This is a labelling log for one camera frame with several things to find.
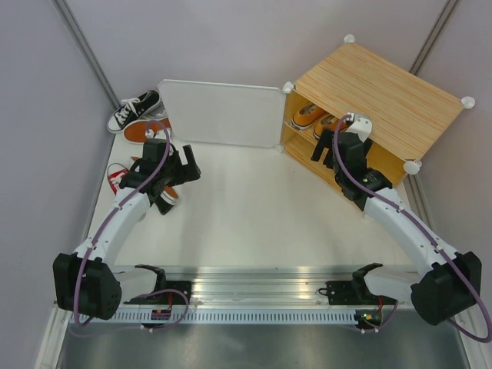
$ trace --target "white wall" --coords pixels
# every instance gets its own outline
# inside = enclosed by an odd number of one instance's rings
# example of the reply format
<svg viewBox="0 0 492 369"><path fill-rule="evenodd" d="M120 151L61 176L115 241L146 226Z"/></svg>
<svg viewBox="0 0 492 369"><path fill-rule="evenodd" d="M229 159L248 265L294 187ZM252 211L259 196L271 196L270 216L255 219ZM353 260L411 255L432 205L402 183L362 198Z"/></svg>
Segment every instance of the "white wall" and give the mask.
<svg viewBox="0 0 492 369"><path fill-rule="evenodd" d="M281 87L347 33L409 69L445 0L67 3L116 95L129 98L164 78Z"/></svg>
<svg viewBox="0 0 492 369"><path fill-rule="evenodd" d="M0 361L34 365L52 262L81 240L110 104L49 0L0 2Z"/></svg>
<svg viewBox="0 0 492 369"><path fill-rule="evenodd" d="M420 77L477 105L464 111L427 153L420 174L436 229L483 263L482 296L492 311L492 2L457 11Z"/></svg>

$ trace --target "black sneaker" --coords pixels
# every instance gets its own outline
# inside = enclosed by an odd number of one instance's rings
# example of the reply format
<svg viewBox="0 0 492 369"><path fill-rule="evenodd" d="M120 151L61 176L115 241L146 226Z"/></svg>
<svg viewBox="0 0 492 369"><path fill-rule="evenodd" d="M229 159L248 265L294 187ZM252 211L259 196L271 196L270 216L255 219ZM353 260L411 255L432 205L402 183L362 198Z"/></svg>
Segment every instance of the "black sneaker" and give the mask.
<svg viewBox="0 0 492 369"><path fill-rule="evenodd" d="M127 125L157 108L161 103L161 96L157 91L149 90L137 98L121 100L121 103L124 105L111 114L106 124L111 133L123 131Z"/></svg>

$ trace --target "white table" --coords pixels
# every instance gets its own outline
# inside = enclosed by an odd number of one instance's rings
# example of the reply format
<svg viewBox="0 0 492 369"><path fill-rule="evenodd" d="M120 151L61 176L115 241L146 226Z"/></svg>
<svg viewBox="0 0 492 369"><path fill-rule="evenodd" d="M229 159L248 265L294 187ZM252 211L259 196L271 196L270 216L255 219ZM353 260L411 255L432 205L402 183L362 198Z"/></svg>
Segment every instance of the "white table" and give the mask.
<svg viewBox="0 0 492 369"><path fill-rule="evenodd" d="M177 148L182 142L174 140ZM274 149L191 143L200 180L177 187L167 215L152 207L116 265L353 270L380 262L412 271L390 235L339 192ZM130 165L142 146L115 138L109 164ZM404 186L398 188L407 200ZM90 232L114 195L101 186Z"/></svg>

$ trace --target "vent grille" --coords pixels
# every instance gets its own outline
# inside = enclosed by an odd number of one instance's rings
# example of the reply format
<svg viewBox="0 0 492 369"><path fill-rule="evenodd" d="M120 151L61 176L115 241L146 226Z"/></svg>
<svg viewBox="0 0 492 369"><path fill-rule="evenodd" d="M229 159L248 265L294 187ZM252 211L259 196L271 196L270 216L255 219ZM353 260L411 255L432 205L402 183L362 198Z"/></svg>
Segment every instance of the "vent grille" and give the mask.
<svg viewBox="0 0 492 369"><path fill-rule="evenodd" d="M151 308L120 308L108 321L99 323L173 323L183 315L184 309L175 307L168 320L152 319ZM355 310L218 310L197 309L188 312L182 324L356 324Z"/></svg>

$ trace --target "gray floor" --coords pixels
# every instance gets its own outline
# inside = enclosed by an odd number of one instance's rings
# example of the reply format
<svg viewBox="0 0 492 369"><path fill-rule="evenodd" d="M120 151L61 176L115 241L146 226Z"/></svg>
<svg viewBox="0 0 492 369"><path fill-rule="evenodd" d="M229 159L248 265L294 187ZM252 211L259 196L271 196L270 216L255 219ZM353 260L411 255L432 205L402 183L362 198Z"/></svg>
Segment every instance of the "gray floor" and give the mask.
<svg viewBox="0 0 492 369"><path fill-rule="evenodd" d="M93 324L84 333L115 324ZM60 368L469 368L456 331L399 311L379 334L309 325L182 325L150 335L68 335Z"/></svg>

